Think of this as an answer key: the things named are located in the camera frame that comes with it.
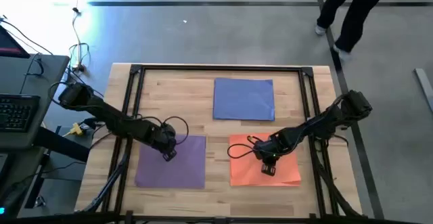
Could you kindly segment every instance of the black pants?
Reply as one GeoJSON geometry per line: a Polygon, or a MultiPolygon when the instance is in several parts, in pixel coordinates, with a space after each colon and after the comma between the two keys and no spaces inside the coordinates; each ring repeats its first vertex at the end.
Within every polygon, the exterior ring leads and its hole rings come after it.
{"type": "MultiPolygon", "coordinates": [[[[328,28],[334,21],[337,9],[345,1],[326,0],[320,17],[317,20],[317,25],[322,28],[328,28]]],[[[344,19],[340,38],[336,41],[338,48],[347,52],[352,51],[363,35],[363,25],[368,13],[378,2],[379,0],[353,0],[344,19]]]]}

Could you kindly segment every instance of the white shoe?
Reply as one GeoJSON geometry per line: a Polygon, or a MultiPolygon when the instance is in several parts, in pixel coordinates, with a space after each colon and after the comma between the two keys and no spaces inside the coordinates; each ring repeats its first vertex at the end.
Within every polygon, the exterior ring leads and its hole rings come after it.
{"type": "Polygon", "coordinates": [[[336,53],[338,53],[338,57],[343,62],[347,62],[347,61],[350,61],[352,59],[352,56],[351,56],[351,54],[349,52],[341,50],[335,44],[332,47],[332,49],[334,49],[334,51],[336,51],[336,53]]]}
{"type": "Polygon", "coordinates": [[[314,31],[316,32],[316,35],[322,36],[326,33],[326,28],[322,28],[319,25],[316,25],[314,31]]]}

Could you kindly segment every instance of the wooden table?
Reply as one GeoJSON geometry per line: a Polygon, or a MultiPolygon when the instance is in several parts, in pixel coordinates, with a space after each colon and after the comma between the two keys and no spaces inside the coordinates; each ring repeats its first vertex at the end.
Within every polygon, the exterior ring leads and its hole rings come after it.
{"type": "MultiPolygon", "coordinates": [[[[121,110],[131,64],[113,64],[105,101],[121,110]]],[[[329,67],[313,66],[321,110],[335,99],[329,67]]],[[[129,105],[131,112],[133,102],[129,105]]],[[[189,124],[192,135],[206,136],[205,189],[151,189],[136,187],[135,173],[139,146],[133,143],[122,213],[133,210],[134,215],[178,217],[308,217],[317,213],[317,197],[311,156],[307,140],[296,148],[301,175],[300,187],[231,187],[229,184],[228,138],[231,134],[273,133],[282,127],[304,122],[297,74],[287,72],[221,72],[186,70],[146,70],[139,113],[167,118],[181,116],[189,124]],[[236,79],[273,79],[275,121],[213,120],[213,91],[216,77],[236,79]]],[[[170,122],[178,133],[186,133],[182,122],[170,122]]],[[[100,130],[95,140],[106,132],[100,130]]],[[[106,138],[90,153],[83,182],[76,202],[82,209],[96,197],[108,176],[115,137],[106,138]]],[[[357,187],[346,143],[330,140],[329,158],[336,186],[352,207],[361,212],[357,187]]],[[[327,212],[329,197],[323,184],[327,212]]],[[[117,186],[110,203],[114,208],[117,186]]]]}

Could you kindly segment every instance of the table frame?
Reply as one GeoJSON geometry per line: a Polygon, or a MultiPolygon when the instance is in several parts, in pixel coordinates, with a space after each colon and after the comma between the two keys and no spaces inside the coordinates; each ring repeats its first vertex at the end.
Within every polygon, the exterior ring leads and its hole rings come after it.
{"type": "MultiPolygon", "coordinates": [[[[228,66],[228,65],[158,65],[158,64],[131,64],[131,69],[129,71],[129,78],[127,83],[127,89],[124,96],[123,106],[122,106],[122,112],[127,113],[128,105],[131,100],[131,91],[133,90],[133,81],[136,77],[138,77],[138,86],[137,86],[137,92],[134,99],[133,104],[133,112],[131,116],[135,116],[138,113],[139,104],[141,100],[141,92],[143,90],[143,84],[144,84],[144,76],[146,70],[203,70],[203,71],[254,71],[254,72],[291,72],[291,73],[297,73],[300,83],[300,92],[301,92],[301,98],[302,98],[302,105],[304,109],[304,117],[305,120],[311,117],[310,115],[310,108],[309,108],[309,101],[306,95],[306,85],[305,85],[305,79],[309,80],[310,90],[311,90],[311,96],[313,101],[313,109],[314,114],[318,115],[320,114],[320,108],[319,108],[319,100],[317,97],[317,91],[315,86],[315,80],[314,80],[314,73],[312,67],[291,67],[291,66],[228,66]]],[[[327,151],[327,148],[325,146],[325,141],[321,140],[320,146],[321,146],[321,156],[323,159],[323,165],[325,168],[326,173],[329,175],[330,179],[332,179],[332,170],[331,165],[329,161],[329,154],[327,151]]],[[[110,169],[108,176],[110,176],[113,172],[113,170],[116,168],[120,149],[123,143],[123,138],[117,137],[115,144],[114,144],[114,150],[112,154],[112,159],[110,163],[110,169]]],[[[133,144],[133,138],[127,137],[126,146],[124,147],[124,154],[126,154],[127,161],[125,169],[128,169],[129,167],[129,159],[131,156],[131,149],[133,144]]],[[[313,176],[315,181],[315,189],[316,189],[316,195],[317,195],[317,204],[319,207],[319,215],[320,217],[327,216],[326,209],[325,209],[325,199],[323,197],[323,189],[321,184],[321,178],[319,176],[319,158],[317,157],[317,150],[315,147],[315,138],[314,135],[309,136],[309,146],[310,146],[310,155],[311,155],[311,162],[313,165],[313,176]]],[[[122,207],[122,201],[123,201],[123,194],[124,189],[126,185],[127,180],[127,171],[125,170],[122,175],[120,176],[120,181],[117,189],[117,195],[114,205],[114,212],[116,214],[120,214],[121,207],[122,207]]],[[[111,196],[111,190],[108,192],[107,196],[104,198],[104,201],[102,203],[102,212],[108,212],[108,208],[110,205],[110,196],[111,196]]],[[[334,216],[340,216],[338,212],[338,204],[336,202],[335,196],[332,194],[332,192],[329,192],[329,201],[331,203],[331,210],[332,214],[334,216]]],[[[150,216],[133,216],[135,221],[138,220],[144,220],[144,221],[185,221],[186,219],[188,221],[203,221],[203,220],[209,220],[209,219],[215,219],[215,218],[203,218],[203,217],[192,217],[192,218],[185,218],[185,217],[150,217],[150,216]]],[[[309,219],[300,219],[300,218],[228,218],[231,220],[236,221],[246,221],[249,223],[264,223],[264,222],[280,222],[280,223],[305,223],[306,220],[309,219]]]]}

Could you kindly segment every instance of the person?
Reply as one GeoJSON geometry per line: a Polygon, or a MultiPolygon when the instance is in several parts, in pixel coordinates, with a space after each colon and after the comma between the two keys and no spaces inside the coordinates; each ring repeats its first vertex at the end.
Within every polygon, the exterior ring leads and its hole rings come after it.
{"type": "MultiPolygon", "coordinates": [[[[321,36],[334,21],[337,9],[346,0],[326,0],[323,4],[315,32],[321,36]]],[[[379,0],[353,0],[344,18],[340,37],[335,42],[333,49],[338,53],[341,60],[349,60],[350,52],[363,35],[364,21],[370,10],[379,0]]]]}

